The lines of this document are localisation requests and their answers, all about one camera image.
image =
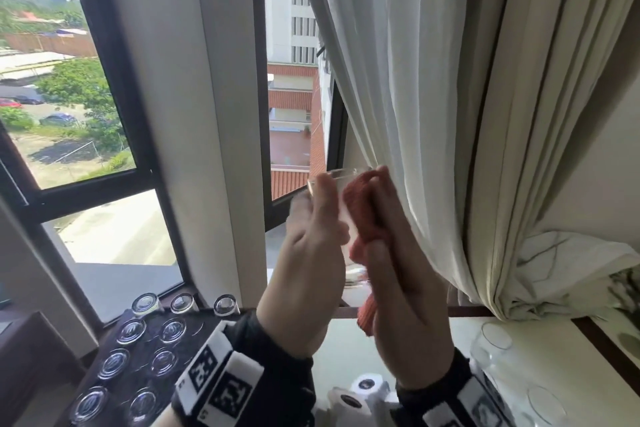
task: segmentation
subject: blue car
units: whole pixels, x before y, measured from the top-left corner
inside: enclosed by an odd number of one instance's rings
[[[69,127],[77,123],[77,118],[64,112],[53,112],[48,117],[40,119],[40,125],[53,125],[60,127]]]

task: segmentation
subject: white sheer curtain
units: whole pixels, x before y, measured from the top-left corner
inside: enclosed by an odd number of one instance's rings
[[[389,165],[429,260],[477,299],[454,202],[467,0],[311,1],[367,160]]]

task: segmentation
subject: hand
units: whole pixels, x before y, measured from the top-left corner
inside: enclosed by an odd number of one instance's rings
[[[431,268],[404,215],[388,169],[373,178],[376,210],[392,236],[392,254],[382,241],[365,246],[365,262],[378,309],[373,335],[380,357],[409,390],[441,379],[453,361],[445,284]]]
[[[320,347],[344,289],[340,246],[349,228],[338,220],[338,190],[328,174],[291,201],[278,263],[258,304],[266,333],[294,358],[309,358]]]

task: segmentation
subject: left hand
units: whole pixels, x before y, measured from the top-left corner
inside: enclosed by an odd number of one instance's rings
[[[320,348],[344,289],[340,246],[349,228],[338,220],[338,191],[328,174],[291,200],[278,263],[258,304],[266,333],[294,358],[309,358]]]

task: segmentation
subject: window pane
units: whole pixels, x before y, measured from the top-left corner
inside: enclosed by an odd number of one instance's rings
[[[140,294],[159,294],[182,282],[154,190],[43,226],[104,322]]]
[[[78,0],[0,0],[0,119],[41,188],[135,167]]]
[[[320,111],[313,110],[313,105],[320,108],[319,92],[314,97],[319,68],[313,9],[308,0],[265,3],[267,59],[273,74],[269,87],[271,197],[276,199],[306,185],[312,167],[324,169],[324,133],[317,126]]]

